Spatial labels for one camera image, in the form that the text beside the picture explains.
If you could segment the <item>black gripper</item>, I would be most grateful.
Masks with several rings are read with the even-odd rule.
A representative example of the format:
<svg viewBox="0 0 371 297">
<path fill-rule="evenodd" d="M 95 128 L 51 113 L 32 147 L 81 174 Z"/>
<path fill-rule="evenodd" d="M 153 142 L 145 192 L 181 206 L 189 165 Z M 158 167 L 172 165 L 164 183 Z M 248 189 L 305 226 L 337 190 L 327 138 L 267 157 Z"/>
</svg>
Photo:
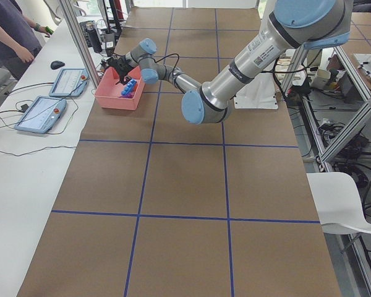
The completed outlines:
<svg viewBox="0 0 371 297">
<path fill-rule="evenodd" d="M 108 59 L 108 65 L 113 67 L 119 76 L 119 82 L 126 85 L 131 78 L 128 78 L 128 73 L 134 69 L 134 66 L 129 64 L 129 61 L 124 55 L 113 55 Z"/>
</svg>

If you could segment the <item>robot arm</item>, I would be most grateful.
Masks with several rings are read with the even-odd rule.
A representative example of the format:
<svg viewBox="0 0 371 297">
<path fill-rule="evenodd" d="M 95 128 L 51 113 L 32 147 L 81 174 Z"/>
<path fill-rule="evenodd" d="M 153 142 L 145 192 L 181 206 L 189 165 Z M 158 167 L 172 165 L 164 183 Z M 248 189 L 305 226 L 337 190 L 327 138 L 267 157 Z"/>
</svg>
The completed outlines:
<svg viewBox="0 0 371 297">
<path fill-rule="evenodd" d="M 258 35 L 213 80 L 199 83 L 178 67 L 158 64 L 149 38 L 107 63 L 120 80 L 139 67 L 142 80 L 166 80 L 183 94 L 183 117 L 192 124 L 220 123 L 231 113 L 230 100 L 288 49 L 323 49 L 345 44 L 350 36 L 352 1 L 276 1 Z"/>
</svg>

